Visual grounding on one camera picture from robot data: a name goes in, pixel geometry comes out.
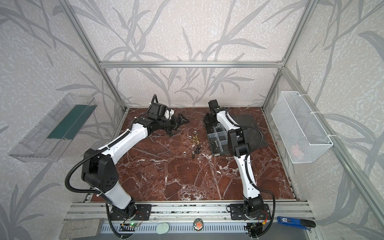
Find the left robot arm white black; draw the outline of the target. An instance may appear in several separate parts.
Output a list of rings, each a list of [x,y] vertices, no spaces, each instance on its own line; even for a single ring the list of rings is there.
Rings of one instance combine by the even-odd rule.
[[[93,149],[86,151],[84,156],[91,158],[83,163],[82,180],[95,188],[96,194],[102,196],[108,204],[119,210],[127,210],[134,204],[134,200],[119,183],[116,167],[119,160],[153,132],[163,130],[171,137],[181,125],[189,122],[182,114],[172,116],[168,120],[136,118],[129,129],[109,144],[99,148],[99,153]]]

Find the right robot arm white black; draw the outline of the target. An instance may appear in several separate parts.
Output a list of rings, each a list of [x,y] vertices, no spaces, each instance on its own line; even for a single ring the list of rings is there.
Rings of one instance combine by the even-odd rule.
[[[263,142],[263,133],[255,126],[241,125],[229,114],[229,109],[213,107],[206,114],[205,122],[216,126],[221,124],[227,131],[228,149],[234,157],[243,185],[244,213],[249,219],[255,219],[264,210],[264,200],[251,166],[251,153]]]

